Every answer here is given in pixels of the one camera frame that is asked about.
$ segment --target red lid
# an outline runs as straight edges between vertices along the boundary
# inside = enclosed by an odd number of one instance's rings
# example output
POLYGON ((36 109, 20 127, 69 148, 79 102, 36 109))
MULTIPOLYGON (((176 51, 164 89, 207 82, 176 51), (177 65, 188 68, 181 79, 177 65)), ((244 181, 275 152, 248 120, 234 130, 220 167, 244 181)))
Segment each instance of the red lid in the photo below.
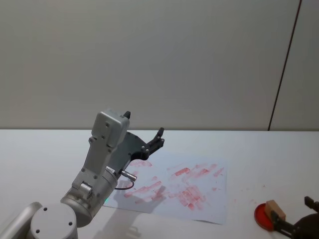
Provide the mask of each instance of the red lid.
POLYGON ((266 204, 260 204, 255 209, 255 220, 259 226, 268 231, 274 230, 274 225, 265 213, 266 204))

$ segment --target white tabletop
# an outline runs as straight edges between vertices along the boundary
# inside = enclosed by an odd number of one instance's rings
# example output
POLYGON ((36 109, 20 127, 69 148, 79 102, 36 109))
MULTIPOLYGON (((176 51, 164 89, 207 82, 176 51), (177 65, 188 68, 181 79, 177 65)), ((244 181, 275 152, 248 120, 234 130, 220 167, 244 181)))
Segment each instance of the white tabletop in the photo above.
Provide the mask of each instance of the white tabletop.
MULTIPOLYGON (((155 131, 132 131, 144 141, 155 131)), ((70 188, 89 148, 89 130, 0 130, 0 223, 31 202, 56 203, 70 188)), ((227 161, 225 225, 103 207, 80 239, 286 238, 254 221, 274 199, 295 223, 319 200, 319 132, 166 131, 161 150, 227 161)))

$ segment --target small wooden cube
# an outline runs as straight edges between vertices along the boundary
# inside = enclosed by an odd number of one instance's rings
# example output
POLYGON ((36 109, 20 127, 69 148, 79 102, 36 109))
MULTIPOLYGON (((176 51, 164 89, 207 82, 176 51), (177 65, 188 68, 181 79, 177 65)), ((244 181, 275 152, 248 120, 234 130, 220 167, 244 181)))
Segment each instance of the small wooden cube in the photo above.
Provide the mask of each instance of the small wooden cube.
POLYGON ((286 220, 286 214, 284 211, 278 206, 275 200, 270 200, 266 202, 265 213, 268 218, 271 220, 271 211, 275 211, 278 214, 279 218, 282 220, 286 220))

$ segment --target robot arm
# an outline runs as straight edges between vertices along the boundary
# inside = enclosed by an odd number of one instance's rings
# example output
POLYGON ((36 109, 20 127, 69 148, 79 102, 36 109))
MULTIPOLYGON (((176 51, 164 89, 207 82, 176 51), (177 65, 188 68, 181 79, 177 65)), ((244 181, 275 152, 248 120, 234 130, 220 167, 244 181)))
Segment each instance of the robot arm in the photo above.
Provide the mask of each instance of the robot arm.
POLYGON ((77 228, 92 221, 120 176, 136 180, 125 171, 130 162, 147 160, 163 147, 163 128, 149 143, 127 132, 130 115, 112 110, 98 113, 84 165, 61 203, 45 207, 32 203, 0 232, 0 239, 77 239, 77 228))

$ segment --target sheet of paper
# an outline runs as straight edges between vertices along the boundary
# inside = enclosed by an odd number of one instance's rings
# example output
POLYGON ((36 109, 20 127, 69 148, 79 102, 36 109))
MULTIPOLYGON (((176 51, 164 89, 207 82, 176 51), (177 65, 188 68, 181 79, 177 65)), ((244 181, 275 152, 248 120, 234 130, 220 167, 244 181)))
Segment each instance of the sheet of paper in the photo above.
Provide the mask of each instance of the sheet of paper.
MULTIPOLYGON (((226 165, 223 160, 158 151, 134 160, 127 171, 132 189, 114 190, 105 206, 181 219, 223 224, 226 220, 226 165)), ((118 187, 128 187, 123 177, 118 187)))

